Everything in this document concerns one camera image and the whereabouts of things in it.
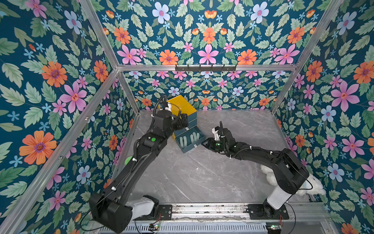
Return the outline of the yellow drawer cabinet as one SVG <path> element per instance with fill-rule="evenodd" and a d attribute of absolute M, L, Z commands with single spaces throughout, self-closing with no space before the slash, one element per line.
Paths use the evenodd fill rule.
<path fill-rule="evenodd" d="M 179 111 L 181 111 L 182 114 L 187 114 L 187 119 L 188 119 L 188 114 L 193 113 L 197 111 L 183 96 L 179 95 L 176 97 L 173 97 L 168 100 L 169 103 L 171 103 L 172 107 L 172 113 L 174 115 L 178 115 Z"/>

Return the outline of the teal bottom drawer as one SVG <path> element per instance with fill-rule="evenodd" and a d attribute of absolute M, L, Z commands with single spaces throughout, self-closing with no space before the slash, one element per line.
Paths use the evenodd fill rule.
<path fill-rule="evenodd" d="M 203 141 L 206 140 L 204 133 L 197 127 L 184 128 L 173 133 L 173 139 L 181 149 L 182 153 L 186 153 L 194 148 L 197 148 Z"/>

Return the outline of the teal top drawer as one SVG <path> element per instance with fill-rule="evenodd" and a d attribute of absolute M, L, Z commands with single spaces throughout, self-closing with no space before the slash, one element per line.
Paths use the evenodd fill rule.
<path fill-rule="evenodd" d="M 196 120 L 197 117 L 198 117 L 198 112 L 197 111 L 188 114 L 188 122 L 192 122 L 192 121 Z"/>

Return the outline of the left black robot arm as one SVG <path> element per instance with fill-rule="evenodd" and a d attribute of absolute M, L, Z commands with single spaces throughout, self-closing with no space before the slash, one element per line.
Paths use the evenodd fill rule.
<path fill-rule="evenodd" d="M 155 111 L 151 125 L 133 146 L 131 161 L 100 194 L 89 199 L 92 219 L 117 234 L 139 217 L 153 215 L 158 200 L 143 196 L 129 201 L 131 192 L 145 170 L 167 145 L 172 134 L 188 126 L 188 115 L 181 112 L 174 115 L 169 108 Z"/>

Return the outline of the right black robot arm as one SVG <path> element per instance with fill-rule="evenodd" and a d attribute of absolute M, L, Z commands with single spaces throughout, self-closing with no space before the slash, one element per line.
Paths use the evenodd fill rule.
<path fill-rule="evenodd" d="M 285 203 L 302 188 L 310 176 L 309 171 L 290 149 L 268 150 L 245 142 L 236 141 L 232 133 L 223 127 L 212 129 L 214 137 L 209 137 L 202 145 L 215 153 L 230 159 L 245 160 L 270 168 L 276 179 L 276 187 L 259 208 L 248 211 L 258 217 L 276 219 L 282 216 Z"/>

